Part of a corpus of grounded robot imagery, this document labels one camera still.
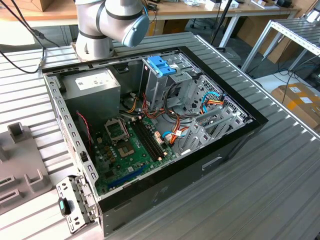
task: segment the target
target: blue drive bay latch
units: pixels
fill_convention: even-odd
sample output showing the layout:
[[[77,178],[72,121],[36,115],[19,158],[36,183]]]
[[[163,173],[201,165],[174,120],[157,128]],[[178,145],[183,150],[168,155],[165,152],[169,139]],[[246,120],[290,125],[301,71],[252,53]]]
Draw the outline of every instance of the blue drive bay latch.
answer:
[[[167,61],[163,60],[160,56],[148,57],[148,61],[161,77],[176,73],[176,70],[171,68]]]

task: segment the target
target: red cable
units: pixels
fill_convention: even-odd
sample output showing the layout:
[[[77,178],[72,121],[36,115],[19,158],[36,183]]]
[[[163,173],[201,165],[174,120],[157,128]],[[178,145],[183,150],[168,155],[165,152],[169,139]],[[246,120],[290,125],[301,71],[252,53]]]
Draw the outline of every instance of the red cable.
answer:
[[[90,139],[90,131],[89,131],[89,125],[88,125],[88,122],[87,120],[85,119],[84,116],[82,116],[79,112],[77,112],[76,114],[78,114],[82,120],[84,121],[84,124],[86,126],[86,130],[87,130],[87,133],[88,133],[88,140],[89,140],[89,150],[91,151],[91,139]]]

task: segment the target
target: green circuit board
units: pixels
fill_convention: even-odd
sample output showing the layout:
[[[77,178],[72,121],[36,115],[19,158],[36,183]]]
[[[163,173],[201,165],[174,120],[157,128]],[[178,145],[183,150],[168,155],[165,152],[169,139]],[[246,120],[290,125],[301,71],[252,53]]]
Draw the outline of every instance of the green circuit board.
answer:
[[[157,130],[153,123],[148,118],[142,119],[141,122],[148,127],[150,136],[155,140],[154,132]],[[152,159],[129,122],[125,123],[125,127],[129,138],[126,141],[121,140],[115,145],[111,144],[105,130],[99,133],[102,140],[100,143],[96,141],[96,136],[93,137],[95,168],[99,175],[95,187],[99,195],[106,194],[176,158],[172,149],[164,143],[159,147],[165,153],[165,156],[162,160]]]

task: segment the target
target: metal workbench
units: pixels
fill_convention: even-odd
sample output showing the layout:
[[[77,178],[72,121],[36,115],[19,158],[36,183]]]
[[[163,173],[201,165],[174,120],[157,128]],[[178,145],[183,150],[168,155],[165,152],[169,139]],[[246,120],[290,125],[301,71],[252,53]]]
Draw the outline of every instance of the metal workbench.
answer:
[[[282,36],[286,36],[304,48],[302,53],[289,67],[289,71],[298,64],[307,51],[310,51],[316,56],[320,56],[320,25],[312,24],[303,18],[270,20],[242,65],[241,70],[243,72],[250,66],[271,29],[277,30],[278,33],[265,51],[265,57],[277,46]]]
[[[214,172],[110,236],[125,239],[313,239],[320,231],[320,141],[201,37],[178,33],[145,38],[119,55],[187,46],[269,122]],[[36,64],[40,50],[9,54],[19,66]],[[71,47],[52,48],[48,65],[77,62]],[[0,57],[0,131],[30,126],[52,183],[74,174],[41,73],[23,74]],[[98,224],[71,237],[52,190],[0,216],[0,239],[101,239]]]

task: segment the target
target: expansion slot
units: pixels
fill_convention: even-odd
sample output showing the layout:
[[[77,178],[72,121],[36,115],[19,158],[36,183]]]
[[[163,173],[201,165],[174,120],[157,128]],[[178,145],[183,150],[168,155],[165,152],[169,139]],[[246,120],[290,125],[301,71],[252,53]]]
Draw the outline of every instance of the expansion slot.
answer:
[[[165,156],[162,149],[149,134],[148,129],[141,121],[133,122],[131,127],[154,162],[161,160],[161,158]]]
[[[116,187],[117,185],[121,185],[127,181],[129,181],[130,179],[140,175],[142,172],[143,172],[143,169],[145,168],[146,166],[142,166],[140,169],[132,172],[132,173],[129,173],[128,175],[125,175],[113,182],[111,182],[110,184],[108,184],[108,188],[113,188],[113,187]]]

